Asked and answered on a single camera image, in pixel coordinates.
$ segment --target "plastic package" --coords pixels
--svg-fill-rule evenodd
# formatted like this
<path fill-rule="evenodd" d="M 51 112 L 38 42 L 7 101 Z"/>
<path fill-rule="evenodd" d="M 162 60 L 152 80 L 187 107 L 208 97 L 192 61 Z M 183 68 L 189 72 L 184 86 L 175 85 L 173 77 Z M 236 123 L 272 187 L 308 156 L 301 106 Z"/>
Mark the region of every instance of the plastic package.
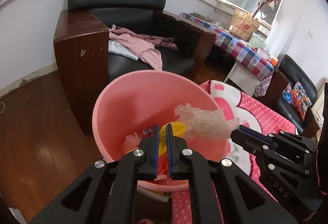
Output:
<path fill-rule="evenodd" d="M 183 122 L 187 127 L 183 135 L 186 140 L 194 137 L 210 141 L 229 139 L 231 132 L 240 124 L 239 118 L 226 121 L 223 109 L 202 110 L 186 104 L 177 106 L 174 112 L 179 117 L 177 121 Z"/>
<path fill-rule="evenodd" d="M 141 138 L 136 132 L 132 135 L 127 135 L 122 145 L 123 154 L 126 154 L 127 152 L 130 152 L 131 150 L 137 148 L 140 144 L 140 141 Z"/>

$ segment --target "pink bucket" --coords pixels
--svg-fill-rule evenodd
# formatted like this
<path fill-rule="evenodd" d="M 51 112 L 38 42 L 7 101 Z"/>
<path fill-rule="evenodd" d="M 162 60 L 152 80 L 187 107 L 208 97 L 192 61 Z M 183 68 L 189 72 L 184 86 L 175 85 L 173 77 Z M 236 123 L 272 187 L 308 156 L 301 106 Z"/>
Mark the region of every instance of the pink bucket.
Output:
<path fill-rule="evenodd" d="M 174 108 L 186 103 L 206 110 L 218 108 L 201 87 L 171 72 L 144 70 L 115 79 L 101 92 L 93 109 L 92 129 L 100 153 L 107 162 L 119 160 L 126 135 L 175 121 Z M 219 161 L 225 157 L 227 144 L 194 139 L 188 147 L 209 160 Z M 188 188 L 186 181 L 176 181 L 175 185 L 138 181 L 138 185 L 155 191 Z"/>

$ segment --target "table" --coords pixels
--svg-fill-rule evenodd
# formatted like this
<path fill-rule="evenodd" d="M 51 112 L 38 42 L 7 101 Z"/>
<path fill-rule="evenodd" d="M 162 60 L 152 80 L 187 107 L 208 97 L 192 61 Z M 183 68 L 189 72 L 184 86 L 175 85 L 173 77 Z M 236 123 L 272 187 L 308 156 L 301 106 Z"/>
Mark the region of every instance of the table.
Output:
<path fill-rule="evenodd" d="M 201 84 L 201 87 L 224 109 L 224 117 L 227 120 L 239 117 L 243 125 L 264 135 L 278 133 L 280 130 L 297 133 L 295 125 L 290 121 L 230 85 L 212 80 Z M 229 142 L 231 149 L 227 157 L 269 193 L 259 182 L 260 169 L 255 162 L 255 156 L 245 152 L 231 140 Z M 172 224 L 192 223 L 189 190 L 173 194 L 172 213 Z"/>
<path fill-rule="evenodd" d="M 229 53 L 239 64 L 246 67 L 247 70 L 254 74 L 259 80 L 273 74 L 274 67 L 270 62 L 245 46 L 240 40 L 229 34 L 228 31 L 221 30 L 211 25 L 209 22 L 188 13 L 181 13 L 180 16 L 215 32 L 216 37 L 214 44 Z"/>

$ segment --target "metal bolt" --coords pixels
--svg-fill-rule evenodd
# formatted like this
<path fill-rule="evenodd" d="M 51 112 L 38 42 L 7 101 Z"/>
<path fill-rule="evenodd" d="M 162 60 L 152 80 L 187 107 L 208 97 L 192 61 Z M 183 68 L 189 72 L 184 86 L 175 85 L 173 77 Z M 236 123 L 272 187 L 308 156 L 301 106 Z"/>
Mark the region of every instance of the metal bolt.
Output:
<path fill-rule="evenodd" d="M 95 167 L 100 169 L 105 165 L 105 162 L 103 160 L 98 160 L 95 162 Z"/>
<path fill-rule="evenodd" d="M 222 165 L 224 165 L 225 167 L 230 167 L 232 165 L 232 161 L 225 158 L 224 160 L 221 160 Z"/>
<path fill-rule="evenodd" d="M 189 148 L 183 149 L 182 153 L 184 155 L 192 155 L 192 150 Z"/>
<path fill-rule="evenodd" d="M 136 150 L 133 151 L 133 154 L 135 156 L 142 156 L 144 153 L 145 152 L 143 150 L 141 150 L 141 149 L 136 149 Z"/>

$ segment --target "wooden floor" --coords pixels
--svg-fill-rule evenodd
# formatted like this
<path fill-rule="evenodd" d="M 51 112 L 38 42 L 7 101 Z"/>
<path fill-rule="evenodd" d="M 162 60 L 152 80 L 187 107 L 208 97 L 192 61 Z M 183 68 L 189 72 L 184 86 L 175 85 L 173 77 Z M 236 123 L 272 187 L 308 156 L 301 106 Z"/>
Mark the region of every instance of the wooden floor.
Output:
<path fill-rule="evenodd" d="M 204 64 L 195 82 L 223 80 Z M 101 154 L 85 136 L 57 72 L 36 79 L 0 101 L 0 192 L 29 222 Z"/>

